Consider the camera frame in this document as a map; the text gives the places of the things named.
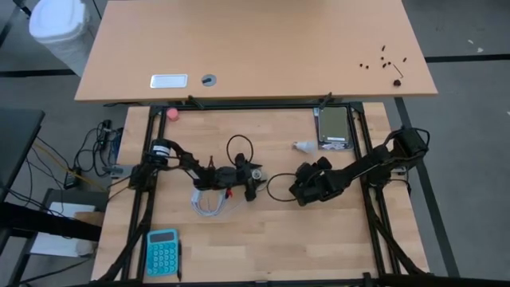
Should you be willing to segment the white paper sheet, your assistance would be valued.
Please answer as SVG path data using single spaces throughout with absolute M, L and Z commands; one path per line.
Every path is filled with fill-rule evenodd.
M 52 202 L 49 209 L 56 215 L 73 218 L 76 213 L 92 212 L 95 207 L 76 203 Z M 96 242 L 84 239 L 64 238 L 58 235 L 39 233 L 33 242 L 30 253 L 79 258 L 94 254 L 96 247 Z

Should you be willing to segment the light wooden desk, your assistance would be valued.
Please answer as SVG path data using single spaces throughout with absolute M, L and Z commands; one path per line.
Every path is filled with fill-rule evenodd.
M 187 74 L 188 83 L 153 89 L 155 74 Z M 217 77 L 214 86 L 202 84 L 206 74 Z M 402 84 L 396 87 L 394 80 Z M 76 100 L 308 98 L 330 92 L 437 94 L 402 0 L 110 1 Z

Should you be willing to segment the black metal beam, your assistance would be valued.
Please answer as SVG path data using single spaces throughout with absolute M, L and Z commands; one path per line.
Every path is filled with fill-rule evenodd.
M 75 219 L 51 215 L 9 202 L 0 203 L 0 227 L 41 232 L 97 242 L 101 228 Z

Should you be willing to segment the white lightbulb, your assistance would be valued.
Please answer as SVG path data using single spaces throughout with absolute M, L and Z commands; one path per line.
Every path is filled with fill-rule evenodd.
M 302 151 L 303 153 L 312 154 L 316 152 L 316 143 L 313 141 L 299 141 L 294 142 L 292 147 L 297 151 Z

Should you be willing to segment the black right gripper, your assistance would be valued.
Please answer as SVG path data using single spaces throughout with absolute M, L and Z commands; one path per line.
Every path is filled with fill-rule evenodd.
M 325 157 L 315 163 L 302 163 L 296 170 L 295 181 L 289 188 L 300 206 L 321 201 L 325 202 L 343 193 L 343 182 L 338 171 Z

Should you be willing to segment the black side desk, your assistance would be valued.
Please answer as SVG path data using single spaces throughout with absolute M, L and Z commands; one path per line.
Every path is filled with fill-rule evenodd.
M 38 134 L 45 113 L 38 109 L 0 108 L 0 202 L 6 199 Z

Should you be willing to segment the white trash bin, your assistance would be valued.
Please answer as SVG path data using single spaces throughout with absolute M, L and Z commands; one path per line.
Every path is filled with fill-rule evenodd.
M 95 36 L 83 0 L 40 0 L 29 19 L 29 33 L 78 77 L 83 77 Z

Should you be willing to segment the small black device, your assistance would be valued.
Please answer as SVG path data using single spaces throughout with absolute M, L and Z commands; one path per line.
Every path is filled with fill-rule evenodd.
M 81 169 L 79 167 L 72 169 L 70 172 L 66 173 L 64 189 L 68 190 L 74 187 L 78 187 L 80 185 L 80 179 L 77 178 L 77 175 L 81 175 Z

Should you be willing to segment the teal calculator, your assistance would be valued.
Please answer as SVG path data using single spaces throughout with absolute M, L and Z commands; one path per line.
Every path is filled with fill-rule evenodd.
M 153 230 L 147 234 L 147 276 L 178 274 L 179 232 L 176 229 Z

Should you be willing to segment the hard drive in antistatic bag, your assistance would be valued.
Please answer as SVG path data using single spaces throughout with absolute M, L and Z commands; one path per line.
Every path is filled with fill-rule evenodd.
M 340 151 L 352 148 L 346 108 L 318 108 L 316 115 L 319 149 Z

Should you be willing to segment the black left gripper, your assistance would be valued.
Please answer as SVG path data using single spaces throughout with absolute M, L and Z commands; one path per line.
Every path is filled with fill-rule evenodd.
M 256 196 L 256 188 L 264 189 L 266 179 L 256 180 L 255 186 L 252 180 L 252 170 L 261 169 L 260 164 L 251 163 L 243 153 L 238 153 L 234 158 L 234 167 L 220 167 L 217 169 L 217 186 L 226 189 L 237 186 L 245 187 L 245 200 L 252 202 Z

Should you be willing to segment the silver metal plate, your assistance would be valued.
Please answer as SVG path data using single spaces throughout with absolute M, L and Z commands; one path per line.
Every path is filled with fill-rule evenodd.
M 150 88 L 185 88 L 187 83 L 187 74 L 155 74 L 151 76 Z

